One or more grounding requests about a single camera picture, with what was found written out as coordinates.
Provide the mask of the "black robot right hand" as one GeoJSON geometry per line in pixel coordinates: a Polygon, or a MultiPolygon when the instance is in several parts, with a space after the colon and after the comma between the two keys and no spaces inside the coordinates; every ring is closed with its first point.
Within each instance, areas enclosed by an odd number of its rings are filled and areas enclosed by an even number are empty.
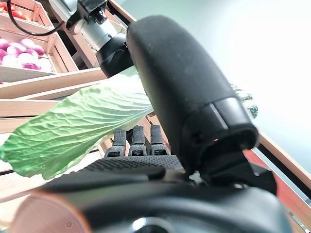
{"type": "Polygon", "coordinates": [[[271,171],[248,162],[259,132],[217,65],[175,21],[131,23],[127,45],[172,156],[114,157],[20,206],[12,233],[290,233],[271,171]]]}

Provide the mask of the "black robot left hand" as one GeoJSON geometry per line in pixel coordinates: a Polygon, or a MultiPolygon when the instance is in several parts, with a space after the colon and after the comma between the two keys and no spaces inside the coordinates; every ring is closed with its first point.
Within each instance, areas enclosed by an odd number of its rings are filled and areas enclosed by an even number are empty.
{"type": "Polygon", "coordinates": [[[133,66],[127,44],[126,35],[117,34],[105,43],[96,53],[102,72],[110,78],[133,66]]]}

